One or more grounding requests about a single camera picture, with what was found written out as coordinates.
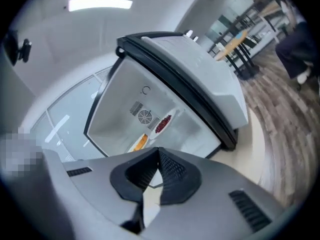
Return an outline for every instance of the black trim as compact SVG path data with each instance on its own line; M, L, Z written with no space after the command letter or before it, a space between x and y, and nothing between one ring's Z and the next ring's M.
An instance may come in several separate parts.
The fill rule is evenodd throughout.
M121 227L124 229L134 233L140 234L142 230L144 230L144 200L142 199L136 206L133 217L130 220L121 224Z
M105 152L103 152L103 150L101 150L94 141L91 140L91 138L88 136L88 129L89 129L89 125L90 122L92 120L92 117L94 116L95 110L97 108L97 105L99 103L99 100L102 96L102 94L104 93L108 83L110 82L110 79L112 78L112 76L115 74L117 68L119 67L119 65L121 64L121 62L123 61L123 58L119 58L115 64L112 66L112 68L110 69L109 74L107 75L107 77L105 78L105 80L102 82L102 84L99 87L98 93L96 94L93 104L91 106L89 115L86 119L85 122L85 126L84 126L84 130L83 130L83 134L87 137L87 139L91 142L92 145L94 145L94 147L99 150L101 152L101 154L103 154L105 157L108 157L108 155L105 154Z
M201 186L200 170L163 147L154 147L116 166L110 173L110 183L124 200L140 203L157 169L163 178L161 205L183 203Z
M237 139L229 122L210 97L187 73L165 55L138 38L126 36L118 38L117 42L128 56L160 79L207 124L221 141L223 149L235 149Z
M236 142L238 142L239 129L235 129L234 134L235 134Z
M124 37L131 37L131 38L142 38L142 37L148 37L148 38L163 38L163 37L180 37L184 34L181 32L169 32L169 31L159 31L159 32L143 32L143 33L136 33L136 34L129 34Z
M120 47L118 46L116 49L115 49L115 55L117 55L119 58L124 58L126 53L124 51L120 51Z
M219 146L217 146L210 154L208 154L205 158L206 159L210 159L210 158L212 158L216 153L218 153L219 151L221 150L221 145L219 145ZM163 183L160 183L160 184L158 184L158 185L156 185L156 186L151 186L151 185L149 185L149 187L150 188L152 188L152 189L157 189L157 188L159 188L159 187L162 187L164 184Z
M217 146L214 151L212 151L210 154L208 154L205 158L210 159L212 158L217 152L221 150L221 145Z

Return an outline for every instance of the wooden floor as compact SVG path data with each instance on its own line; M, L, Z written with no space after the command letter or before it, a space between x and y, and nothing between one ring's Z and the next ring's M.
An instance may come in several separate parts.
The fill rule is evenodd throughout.
M289 79L274 42L253 62L260 73L241 86L264 132L265 166L259 184L288 207L306 198L318 172L319 86L310 79L297 91L297 81Z

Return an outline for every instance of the fan vent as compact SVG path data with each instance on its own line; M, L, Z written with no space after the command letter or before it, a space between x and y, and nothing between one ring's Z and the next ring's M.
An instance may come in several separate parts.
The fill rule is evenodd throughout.
M153 119L153 121L149 124L148 128L152 131L156 125L159 123L160 119L159 117L156 117L155 119Z
M142 124L146 125L146 124L149 124L151 122L152 115L151 115L151 113L149 111L142 110L138 114L138 119Z
M109 74L110 69L111 69L111 68L101 70L101 71L99 71L99 72L96 74L96 76L97 76L101 81L104 81L104 80L106 79L107 75Z
M139 101L136 101L132 108L130 109L130 113L134 116L137 115L137 113L142 109L144 105L142 103L140 103Z

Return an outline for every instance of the glass window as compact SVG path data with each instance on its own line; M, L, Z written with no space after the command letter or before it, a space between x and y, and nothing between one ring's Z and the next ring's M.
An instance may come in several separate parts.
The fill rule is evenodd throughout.
M37 146L57 152L62 162L74 161L64 145L59 141L45 113L33 126L30 133L35 138Z
M48 109L61 141L75 160L104 157L84 135L99 87L100 83L92 76L66 92Z

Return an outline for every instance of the vent slot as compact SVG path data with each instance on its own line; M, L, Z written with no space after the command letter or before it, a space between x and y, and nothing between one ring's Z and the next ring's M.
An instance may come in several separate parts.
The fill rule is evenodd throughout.
M271 220L244 191L236 190L229 193L229 196L253 232L257 232L271 223Z
M153 119L153 121L149 124L148 128L152 131L159 122L160 122L159 117L156 117L156 118Z
M110 68L104 69L96 74L96 76L103 82L109 74Z
M138 119L141 122L141 124L147 125L151 122L152 115L151 115L150 111L142 110L138 114Z
M84 167L84 168L75 169L75 170L68 170L66 173L69 175L69 177L73 177L73 176L86 174L90 172L92 172L92 170L89 167Z
M139 101L136 101L132 108L130 109L130 113L134 116L136 116L138 114L138 112L142 109L144 105L142 103L140 103Z
M64 162L73 162L73 161L75 161L75 159L69 154L67 155L67 157L64 160Z

